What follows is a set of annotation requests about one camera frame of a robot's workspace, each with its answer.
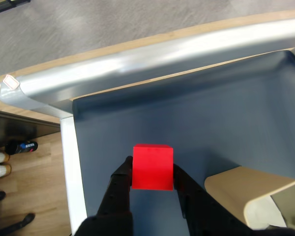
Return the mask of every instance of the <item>gray tray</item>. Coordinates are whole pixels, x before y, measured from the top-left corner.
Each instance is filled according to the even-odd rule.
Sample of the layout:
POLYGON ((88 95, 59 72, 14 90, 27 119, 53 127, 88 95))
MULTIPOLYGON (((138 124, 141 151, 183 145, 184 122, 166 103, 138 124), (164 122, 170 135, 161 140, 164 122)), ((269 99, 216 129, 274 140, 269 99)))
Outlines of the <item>gray tray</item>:
MULTIPOLYGON (((135 144, 167 144, 201 186, 238 165, 295 178, 295 56, 286 52, 74 100, 88 216, 135 144)), ((175 191, 130 191, 135 235, 189 235, 175 191)))

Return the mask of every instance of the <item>wooden edge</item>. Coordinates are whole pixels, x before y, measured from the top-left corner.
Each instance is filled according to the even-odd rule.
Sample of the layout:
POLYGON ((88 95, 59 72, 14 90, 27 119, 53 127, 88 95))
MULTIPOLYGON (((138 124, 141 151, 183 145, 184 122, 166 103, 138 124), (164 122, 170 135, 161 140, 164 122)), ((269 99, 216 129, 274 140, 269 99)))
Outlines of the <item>wooden edge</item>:
MULTIPOLYGON (((189 27, 189 28, 179 29, 179 30, 176 30, 173 32, 158 34, 158 35, 154 35, 154 36, 150 36, 150 37, 146 37, 146 38, 141 38, 141 39, 137 39, 137 40, 133 40, 133 41, 129 41, 129 42, 124 42, 124 43, 120 43, 120 44, 105 47, 105 48, 91 50, 91 51, 88 51, 85 53, 80 53, 80 54, 52 60, 49 62, 41 63, 38 65, 30 66, 30 67, 27 67, 24 69, 17 70, 15 72, 11 72, 9 74, 14 77, 18 77, 21 75, 30 74, 30 73, 34 73, 37 71, 50 69, 50 68, 53 68, 56 66, 74 63, 74 62, 87 60, 87 59, 91 59, 91 58, 95 58, 95 57, 105 56, 108 54, 113 54, 113 53, 129 50, 129 49, 143 47, 143 46, 147 46, 147 45, 151 45, 151 44, 155 44, 155 43, 160 43, 160 42, 164 42, 164 41, 168 41, 168 40, 172 40, 172 39, 177 39, 177 38, 181 38, 181 37, 191 36, 191 35, 195 35, 195 34, 199 34, 199 33, 205 33, 205 32, 222 30, 222 29, 233 28, 233 27, 240 27, 240 26, 244 26, 244 25, 258 24, 258 23, 269 22, 269 21, 285 20, 285 19, 291 19, 291 18, 295 18, 295 10, 271 12, 271 13, 265 13, 265 14, 258 14, 258 15, 252 15, 252 16, 227 19, 227 20, 197 25, 197 26, 193 26, 193 27, 189 27)), ((0 76, 0 82, 3 80, 4 77, 5 77, 5 75, 0 76)), ((41 119, 41 120, 59 123, 58 118, 44 115, 44 114, 37 113, 37 112, 26 111, 24 109, 20 109, 20 108, 16 108, 16 107, 12 107, 12 106, 3 104, 2 102, 0 102, 0 111, 14 113, 17 115, 26 116, 26 117, 30 117, 30 118, 41 119)))
MULTIPOLYGON (((284 51, 284 50, 291 51, 292 49, 293 48, 286 48, 286 49, 282 49, 281 51, 284 51)), ((156 77, 156 78, 149 79, 149 80, 144 80, 144 81, 140 81, 140 82, 136 82, 136 83, 132 83, 132 84, 128 84, 128 85, 123 85, 123 86, 119 86, 119 87, 115 87, 115 88, 110 88, 110 89, 106 89, 106 90, 102 90, 102 91, 98 91, 98 92, 85 94, 85 95, 82 95, 82 96, 71 98, 70 100, 73 101, 73 100, 81 98, 81 97, 87 97, 87 96, 91 96, 91 95, 95 95, 95 94, 99 94, 99 93, 110 92, 110 91, 114 91, 114 90, 118 90, 118 89, 124 89, 124 88, 137 86, 137 85, 143 85, 143 84, 147 84, 147 83, 150 83, 150 82, 154 82, 154 81, 158 81, 158 80, 164 80, 164 79, 176 77, 176 76, 179 76, 179 75, 185 75, 185 74, 193 73, 193 72, 196 72, 196 71, 205 70, 205 69, 209 69, 209 68, 220 66, 220 65, 225 65, 225 64, 235 62, 235 61, 238 61, 238 60, 252 58, 252 57, 256 57, 256 56, 260 56, 260 55, 264 55, 264 54, 268 54, 268 53, 256 54, 256 55, 253 55, 253 56, 248 56, 248 57, 244 57, 244 58, 238 58, 238 59, 234 59, 234 60, 228 60, 228 61, 224 61, 224 62, 212 64, 212 65, 207 65, 207 66, 203 66, 203 67, 199 67, 199 68, 195 68, 195 69, 191 69, 191 70, 186 70, 186 71, 182 71, 182 72, 178 72, 178 73, 174 73, 174 74, 170 74, 170 75, 160 76, 160 77, 156 77)))

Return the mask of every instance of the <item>wooden floor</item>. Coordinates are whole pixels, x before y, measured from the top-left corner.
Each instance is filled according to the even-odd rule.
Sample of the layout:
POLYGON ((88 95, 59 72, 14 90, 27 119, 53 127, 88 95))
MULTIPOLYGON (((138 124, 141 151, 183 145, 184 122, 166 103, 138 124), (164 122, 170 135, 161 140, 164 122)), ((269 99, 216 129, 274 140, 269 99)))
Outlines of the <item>wooden floor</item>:
POLYGON ((0 178, 0 190, 7 193, 0 203, 0 228, 34 212, 34 221, 12 236, 69 236, 60 133, 37 142, 37 151, 11 156, 12 173, 0 178))

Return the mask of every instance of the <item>blue-gray surface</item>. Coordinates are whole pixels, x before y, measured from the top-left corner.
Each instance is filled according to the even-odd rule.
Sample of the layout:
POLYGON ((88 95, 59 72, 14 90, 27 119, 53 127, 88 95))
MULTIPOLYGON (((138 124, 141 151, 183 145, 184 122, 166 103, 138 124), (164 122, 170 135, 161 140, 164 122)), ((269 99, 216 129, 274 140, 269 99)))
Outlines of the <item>blue-gray surface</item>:
MULTIPOLYGON (((238 165, 295 178, 295 57, 276 52, 84 97, 74 118, 88 216, 137 143, 168 144, 201 186, 238 165)), ((130 191, 135 235, 188 235, 176 192, 130 191)))
POLYGON ((295 0, 32 0, 0 13, 0 75, 142 37, 295 9, 295 0))

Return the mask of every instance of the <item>gray carpet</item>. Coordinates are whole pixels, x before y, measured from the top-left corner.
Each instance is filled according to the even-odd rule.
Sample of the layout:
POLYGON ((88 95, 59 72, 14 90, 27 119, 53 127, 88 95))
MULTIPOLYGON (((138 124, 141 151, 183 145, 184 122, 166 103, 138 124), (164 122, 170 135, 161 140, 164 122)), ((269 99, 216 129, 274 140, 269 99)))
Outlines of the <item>gray carpet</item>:
POLYGON ((32 0, 0 13, 0 75, 197 24, 289 9, 295 0, 32 0))

